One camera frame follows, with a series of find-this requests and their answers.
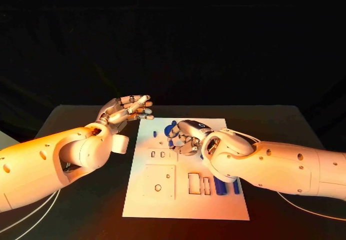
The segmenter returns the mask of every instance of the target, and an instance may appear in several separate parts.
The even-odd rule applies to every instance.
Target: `white board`
[[[220,118],[139,121],[122,217],[249,220],[240,182],[239,194],[235,194],[233,184],[226,183],[226,195],[216,195],[213,175],[201,165],[200,151],[184,156],[168,149],[164,127],[173,120],[178,123],[187,119],[206,124],[214,131],[226,127]],[[199,174],[200,194],[188,194],[188,174]],[[203,178],[209,181],[207,191]]]

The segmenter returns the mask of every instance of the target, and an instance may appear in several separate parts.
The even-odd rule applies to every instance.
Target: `robotic arm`
[[[18,208],[102,167],[111,152],[126,152],[118,135],[128,121],[154,119],[148,95],[113,98],[93,123],[13,145],[0,151],[0,212]],[[72,165],[63,171],[60,161]]]
[[[170,149],[187,156],[200,149],[201,164],[223,182],[240,177],[253,186],[285,194],[346,200],[346,153],[259,141],[226,128],[213,131],[191,120],[177,123],[167,140],[177,135],[184,145],[170,142]]]

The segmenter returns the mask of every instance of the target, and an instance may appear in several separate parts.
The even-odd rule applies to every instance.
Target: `robotic hand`
[[[128,121],[154,119],[148,95],[113,98],[93,123],[13,145],[0,151],[0,212],[18,208],[67,186],[124,154],[128,137],[118,135]],[[72,165],[63,171],[60,161]]]
[[[249,144],[236,134],[255,143]],[[183,146],[173,145],[177,135]],[[191,120],[180,121],[167,137],[177,153],[190,156],[200,149],[201,164],[223,182],[240,177],[253,186],[285,194],[346,200],[346,153],[259,141],[226,128],[213,131]]]

